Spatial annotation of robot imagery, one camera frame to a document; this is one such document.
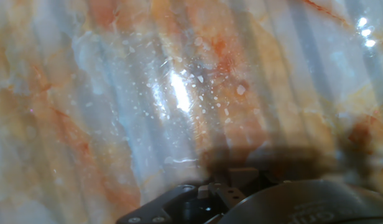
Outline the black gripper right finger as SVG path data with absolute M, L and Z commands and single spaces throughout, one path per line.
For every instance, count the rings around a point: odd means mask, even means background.
M 235 188 L 257 187 L 258 190 L 274 186 L 266 171 L 253 167 L 228 169 L 229 184 Z

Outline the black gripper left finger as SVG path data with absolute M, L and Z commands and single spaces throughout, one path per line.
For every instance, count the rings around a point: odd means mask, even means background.
M 221 183 L 179 185 L 119 218 L 116 224 L 218 223 L 245 198 L 239 189 Z

